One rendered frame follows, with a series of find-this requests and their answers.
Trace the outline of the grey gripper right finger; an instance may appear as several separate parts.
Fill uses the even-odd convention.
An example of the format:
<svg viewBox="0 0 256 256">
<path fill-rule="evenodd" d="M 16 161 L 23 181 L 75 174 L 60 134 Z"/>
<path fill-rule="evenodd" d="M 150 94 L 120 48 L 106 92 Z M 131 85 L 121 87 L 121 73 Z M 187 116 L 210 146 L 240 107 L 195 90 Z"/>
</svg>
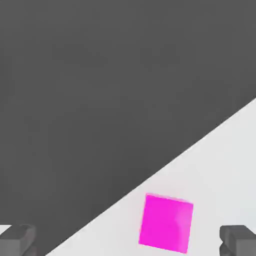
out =
<svg viewBox="0 0 256 256">
<path fill-rule="evenodd" d="M 245 225 L 222 225 L 219 256 L 256 256 L 256 234 Z"/>
</svg>

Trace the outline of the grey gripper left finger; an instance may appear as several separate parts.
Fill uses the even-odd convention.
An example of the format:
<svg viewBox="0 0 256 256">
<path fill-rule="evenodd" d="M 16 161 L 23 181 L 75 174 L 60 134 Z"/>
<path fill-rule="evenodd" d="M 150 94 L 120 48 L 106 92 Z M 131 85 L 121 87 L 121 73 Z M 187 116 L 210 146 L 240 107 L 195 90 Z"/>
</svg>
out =
<svg viewBox="0 0 256 256">
<path fill-rule="evenodd" d="M 37 256 L 34 225 L 12 225 L 0 234 L 0 256 Z"/>
</svg>

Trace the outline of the small magenta cube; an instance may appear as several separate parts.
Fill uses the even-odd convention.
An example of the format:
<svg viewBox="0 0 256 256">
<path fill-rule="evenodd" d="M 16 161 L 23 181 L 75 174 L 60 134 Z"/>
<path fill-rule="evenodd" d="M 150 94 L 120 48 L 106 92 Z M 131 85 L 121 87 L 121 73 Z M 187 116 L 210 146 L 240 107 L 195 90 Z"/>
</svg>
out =
<svg viewBox="0 0 256 256">
<path fill-rule="evenodd" d="M 193 211 L 183 199 L 146 194 L 138 243 L 186 254 Z"/>
</svg>

